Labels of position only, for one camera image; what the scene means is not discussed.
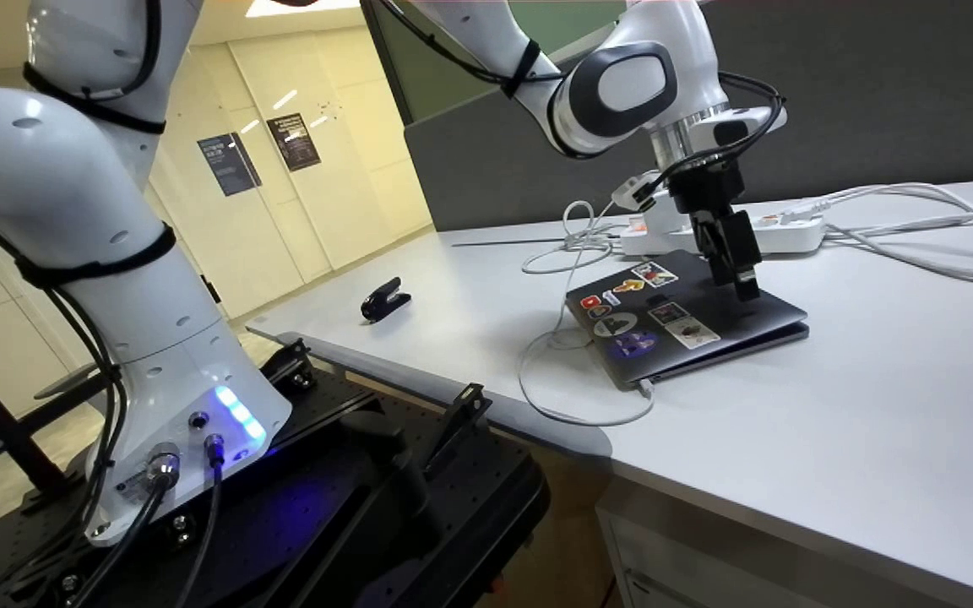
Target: table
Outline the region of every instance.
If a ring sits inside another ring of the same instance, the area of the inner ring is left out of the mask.
[[[869,196],[834,211],[845,224],[946,216],[912,199]],[[611,458],[616,472],[812,550],[869,561],[912,589],[973,602],[973,283],[931,276],[857,251],[766,260],[760,283],[812,313],[812,339],[656,390],[632,426],[583,428],[536,417],[518,386],[520,350],[558,322],[574,276],[525,276],[554,224],[423,232],[251,322],[301,336],[322,359],[449,399],[484,383],[492,423],[548,447]],[[970,230],[896,235],[912,255],[970,264]],[[415,297],[381,324],[358,304],[389,276]],[[533,402],[572,417],[640,409],[593,359],[541,362]]]

